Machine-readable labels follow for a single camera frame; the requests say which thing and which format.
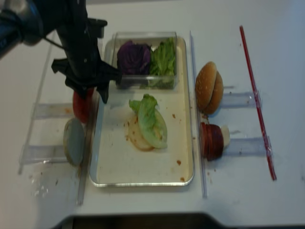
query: white tray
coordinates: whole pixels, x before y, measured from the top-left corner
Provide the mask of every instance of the white tray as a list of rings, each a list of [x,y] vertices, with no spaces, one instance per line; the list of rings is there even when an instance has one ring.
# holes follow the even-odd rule
[[[113,55],[113,40],[105,47],[106,62]],[[173,90],[117,89],[109,87],[109,100],[99,100],[95,135],[92,146],[90,178],[97,187],[185,186],[194,175],[186,47],[177,38],[177,82]],[[129,100],[141,100],[150,94],[168,129],[168,147],[143,152],[130,141],[127,121],[133,111]]]

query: table surface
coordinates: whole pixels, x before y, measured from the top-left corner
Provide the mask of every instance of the table surface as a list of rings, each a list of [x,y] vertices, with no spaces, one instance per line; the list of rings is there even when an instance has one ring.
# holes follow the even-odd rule
[[[43,166],[30,166],[18,175],[18,159],[49,44],[16,47],[0,61],[0,228],[49,228],[72,215],[166,212],[204,212],[227,226],[305,224],[304,10],[301,0],[88,1],[88,15],[108,21],[104,43],[117,31],[176,31],[183,37],[191,103],[189,31],[197,72],[212,60],[224,85],[234,85],[237,92],[251,90],[239,33],[243,25],[277,181],[271,180],[266,158],[222,158],[207,165],[207,199],[202,198],[196,150],[195,177],[184,188],[100,189],[87,179],[81,207],[75,206],[75,196],[66,195],[65,189],[36,198],[28,177],[33,173],[26,171],[37,176]],[[50,66],[47,73],[52,73]],[[248,118],[255,109],[248,112],[221,110],[211,122],[228,124],[251,137],[260,129],[257,120]]]

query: red straw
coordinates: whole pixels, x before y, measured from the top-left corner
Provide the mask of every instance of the red straw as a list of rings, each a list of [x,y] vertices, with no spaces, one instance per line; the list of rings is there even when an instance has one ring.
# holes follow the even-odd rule
[[[272,162],[271,144],[270,144],[270,141],[268,140],[268,136],[267,136],[265,125],[264,125],[264,119],[263,119],[262,110],[261,110],[261,101],[260,101],[260,99],[258,97],[258,93],[257,93],[255,81],[254,81],[254,76],[253,76],[253,72],[252,72],[249,52],[248,52],[248,48],[247,48],[247,44],[246,44],[246,37],[244,35],[244,29],[243,29],[242,26],[239,27],[239,30],[240,30],[240,34],[241,34],[242,40],[243,40],[244,54],[245,54],[246,60],[247,60],[247,65],[248,65],[248,70],[249,70],[252,90],[253,90],[253,94],[254,94],[254,98],[255,98],[255,102],[256,102],[256,109],[257,109],[258,119],[259,119],[259,123],[260,123],[261,130],[262,130],[262,135],[263,135],[263,139],[264,139],[264,144],[265,144],[265,149],[266,149],[266,156],[267,156],[269,171],[270,171],[272,180],[276,180],[275,168],[274,168],[273,162]]]

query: red cabbage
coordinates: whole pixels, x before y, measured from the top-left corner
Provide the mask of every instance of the red cabbage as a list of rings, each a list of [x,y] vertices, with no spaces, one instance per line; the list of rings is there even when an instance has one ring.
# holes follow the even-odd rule
[[[118,69],[123,75],[148,75],[151,61],[150,47],[147,44],[122,45],[117,54]]]

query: food stain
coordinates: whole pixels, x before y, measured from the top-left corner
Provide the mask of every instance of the food stain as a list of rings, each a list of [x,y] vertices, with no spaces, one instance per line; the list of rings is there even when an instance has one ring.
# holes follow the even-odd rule
[[[72,109],[71,109],[71,108],[65,108],[65,113],[66,113],[66,114],[72,113]]]

